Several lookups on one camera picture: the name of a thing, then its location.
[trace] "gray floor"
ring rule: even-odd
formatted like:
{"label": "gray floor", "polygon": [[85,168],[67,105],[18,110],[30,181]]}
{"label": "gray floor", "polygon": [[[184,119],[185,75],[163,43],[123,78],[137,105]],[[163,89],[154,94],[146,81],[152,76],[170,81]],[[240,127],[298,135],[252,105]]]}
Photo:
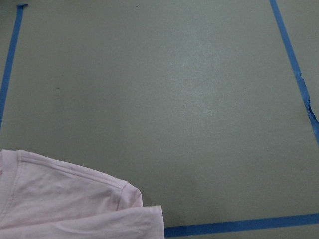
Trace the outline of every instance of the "gray floor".
{"label": "gray floor", "polygon": [[[0,2],[0,72],[18,3]],[[267,0],[24,3],[1,149],[125,179],[166,227],[318,212],[319,148]],[[319,2],[278,5],[319,116]]]}

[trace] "gray surface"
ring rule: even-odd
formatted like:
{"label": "gray surface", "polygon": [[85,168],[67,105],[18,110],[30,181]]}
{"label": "gray surface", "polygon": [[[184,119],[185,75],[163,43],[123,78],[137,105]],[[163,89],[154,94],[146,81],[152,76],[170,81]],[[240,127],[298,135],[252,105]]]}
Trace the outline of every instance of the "gray surface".
{"label": "gray surface", "polygon": [[[0,3],[1,71],[16,3]],[[318,146],[268,1],[25,3],[0,148],[128,180],[165,226],[318,212]],[[279,7],[319,112],[319,3]]]}

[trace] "shirt sleeve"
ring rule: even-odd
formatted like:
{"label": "shirt sleeve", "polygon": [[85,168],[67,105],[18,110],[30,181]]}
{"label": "shirt sleeve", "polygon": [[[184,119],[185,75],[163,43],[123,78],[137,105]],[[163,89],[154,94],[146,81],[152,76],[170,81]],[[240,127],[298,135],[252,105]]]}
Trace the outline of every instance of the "shirt sleeve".
{"label": "shirt sleeve", "polygon": [[0,229],[1,238],[164,239],[161,206],[135,207],[90,217]]}
{"label": "shirt sleeve", "polygon": [[117,210],[142,206],[141,192],[132,184],[127,183],[122,189]]}

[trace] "tape line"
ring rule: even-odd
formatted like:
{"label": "tape line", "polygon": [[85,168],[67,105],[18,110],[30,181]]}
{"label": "tape line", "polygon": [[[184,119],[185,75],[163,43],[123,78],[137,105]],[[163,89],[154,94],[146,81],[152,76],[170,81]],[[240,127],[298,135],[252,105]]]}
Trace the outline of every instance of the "tape line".
{"label": "tape line", "polygon": [[238,231],[293,227],[311,224],[319,224],[319,214],[307,214],[299,216],[254,219],[245,221],[201,224],[180,227],[167,227],[165,228],[165,237],[185,237],[191,235],[229,233]]}
{"label": "tape line", "polygon": [[292,47],[291,42],[289,40],[289,36],[288,36],[287,31],[286,31],[284,21],[281,17],[277,2],[276,2],[276,0],[269,0],[269,2],[270,2],[271,7],[273,9],[273,13],[274,13],[281,37],[283,39],[283,42],[284,42],[284,45],[286,48],[286,52],[288,54],[291,67],[294,71],[294,75],[295,75],[300,93],[302,95],[302,98],[303,98],[311,125],[313,127],[313,131],[314,131],[317,143],[319,144],[319,122],[316,119],[316,116],[315,116],[313,110],[311,109],[310,96],[309,96],[309,93],[308,93],[308,90],[307,90],[307,87],[305,84],[305,80],[301,77],[302,73],[301,73],[298,61],[296,59],[293,47]]}
{"label": "tape line", "polygon": [[16,44],[18,42],[18,37],[19,37],[19,32],[20,32],[20,27],[21,27],[21,22],[22,22],[22,17],[23,17],[23,9],[25,6],[28,6],[28,5],[27,4],[20,4],[20,5],[16,6],[17,7],[17,14],[16,14],[16,19],[15,19],[15,25],[14,25],[14,29],[13,29],[13,33],[12,33],[12,38],[11,38],[11,42],[10,42],[8,56],[6,59],[6,64],[5,64],[5,69],[4,69],[3,79],[2,79],[2,85],[1,85],[1,91],[0,91],[0,130],[1,130],[1,125],[2,125],[2,118],[3,118],[3,113],[4,113],[6,95],[7,95],[8,88],[9,88],[9,82],[10,82],[10,76],[11,76],[11,71],[12,71],[12,65],[13,65]]}

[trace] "blue painter's tape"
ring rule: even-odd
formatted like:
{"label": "blue painter's tape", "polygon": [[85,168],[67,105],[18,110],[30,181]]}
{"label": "blue painter's tape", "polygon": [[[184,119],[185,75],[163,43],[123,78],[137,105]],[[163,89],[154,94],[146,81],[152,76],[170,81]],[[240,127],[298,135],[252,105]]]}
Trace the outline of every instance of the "blue painter's tape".
{"label": "blue painter's tape", "polygon": [[6,95],[7,95],[8,88],[9,88],[9,82],[10,82],[10,76],[11,76],[11,71],[12,71],[12,65],[13,65],[16,44],[18,42],[19,32],[20,32],[21,23],[22,23],[23,9],[26,6],[28,6],[28,5],[27,4],[20,4],[20,5],[16,6],[17,7],[17,14],[16,14],[16,19],[15,19],[15,25],[14,25],[14,29],[13,29],[13,33],[12,33],[12,38],[11,38],[11,42],[10,42],[8,56],[6,59],[6,64],[5,64],[5,69],[4,69],[3,79],[2,79],[2,85],[1,85],[1,91],[0,91],[0,129],[1,129],[1,125],[2,125],[2,118],[3,118],[3,113],[4,113]]}
{"label": "blue painter's tape", "polygon": [[273,13],[274,13],[281,37],[282,37],[283,42],[284,42],[286,52],[287,52],[289,60],[290,60],[291,67],[294,71],[294,75],[295,75],[300,93],[302,95],[305,107],[307,109],[307,113],[308,113],[311,125],[313,127],[313,131],[314,131],[317,143],[319,144],[319,122],[316,119],[316,116],[315,116],[313,110],[311,109],[310,96],[309,96],[305,81],[301,77],[302,73],[301,73],[298,61],[296,59],[293,47],[292,47],[291,42],[289,40],[288,33],[286,31],[284,21],[281,17],[277,2],[276,2],[276,0],[269,0],[269,1],[271,4],[271,7],[273,9]]}
{"label": "blue painter's tape", "polygon": [[229,233],[270,228],[292,227],[319,224],[319,214],[308,214],[290,217],[266,218],[225,223],[212,223],[181,227],[165,228],[165,237],[185,237],[191,235]]}

